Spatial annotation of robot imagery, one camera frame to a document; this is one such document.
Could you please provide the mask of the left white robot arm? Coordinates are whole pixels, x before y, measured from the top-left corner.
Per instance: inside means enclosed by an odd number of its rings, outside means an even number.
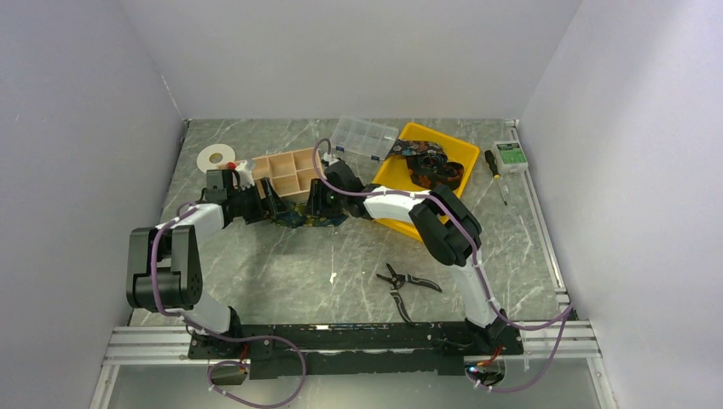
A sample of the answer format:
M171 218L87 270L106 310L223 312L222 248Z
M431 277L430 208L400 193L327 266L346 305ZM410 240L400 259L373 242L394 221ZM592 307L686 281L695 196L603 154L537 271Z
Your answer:
M236 311L204 289L200 244L241 219L250 224L286 211L269 177L246 170L209 170L200 198L181 205L169 221L130 234L125 295L132 308L177 317L225 358L245 346Z

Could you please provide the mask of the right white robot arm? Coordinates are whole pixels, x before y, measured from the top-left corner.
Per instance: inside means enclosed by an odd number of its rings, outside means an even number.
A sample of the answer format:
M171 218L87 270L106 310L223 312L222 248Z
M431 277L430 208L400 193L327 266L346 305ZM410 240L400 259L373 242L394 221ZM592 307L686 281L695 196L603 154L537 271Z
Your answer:
M481 225L449 187L411 192L365 186L342 160L324 172L317 164L313 169L353 217L412 224L429 254L449 267L462 296L466 320L472 325L472 347L489 354L501 345L508 323L480 261Z

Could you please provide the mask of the blue yellow floral tie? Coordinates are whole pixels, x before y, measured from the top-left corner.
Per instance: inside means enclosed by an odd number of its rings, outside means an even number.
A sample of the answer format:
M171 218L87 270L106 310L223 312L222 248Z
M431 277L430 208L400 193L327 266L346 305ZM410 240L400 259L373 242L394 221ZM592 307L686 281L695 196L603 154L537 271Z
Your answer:
M300 228L300 227L337 227L345 222L348 216L345 213L341 213L336 216L310 216L306 215L305 208L295 207L293 210L286 212L277 213L272 216L270 220L279 226L285 228Z

